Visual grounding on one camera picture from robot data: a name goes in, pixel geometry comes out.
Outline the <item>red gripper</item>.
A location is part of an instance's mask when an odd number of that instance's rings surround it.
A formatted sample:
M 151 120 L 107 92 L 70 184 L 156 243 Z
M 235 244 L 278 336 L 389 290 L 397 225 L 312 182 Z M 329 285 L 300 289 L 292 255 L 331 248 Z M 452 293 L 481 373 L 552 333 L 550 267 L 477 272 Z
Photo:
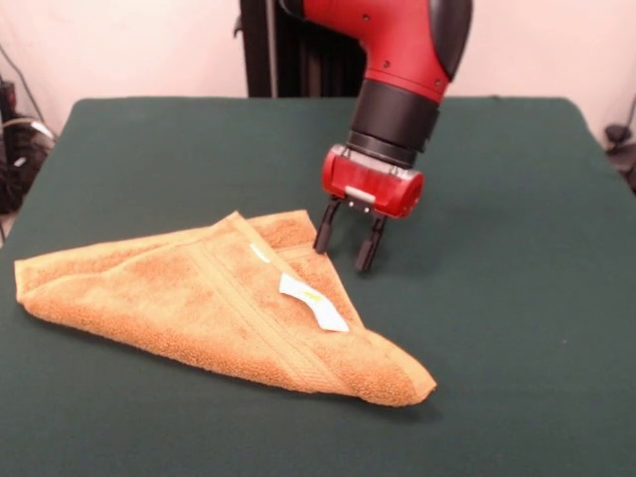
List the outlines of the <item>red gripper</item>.
M 341 144 L 334 145 L 327 153 L 322 170 L 322 185 L 332 196 L 317 230 L 314 250 L 319 254 L 326 252 L 342 199 L 362 202 L 378 213 L 374 215 L 371 233 L 363 242 L 356 260 L 358 271 L 368 271 L 388 217 L 408 216 L 419 202 L 424 181 L 420 171 L 404 169 Z

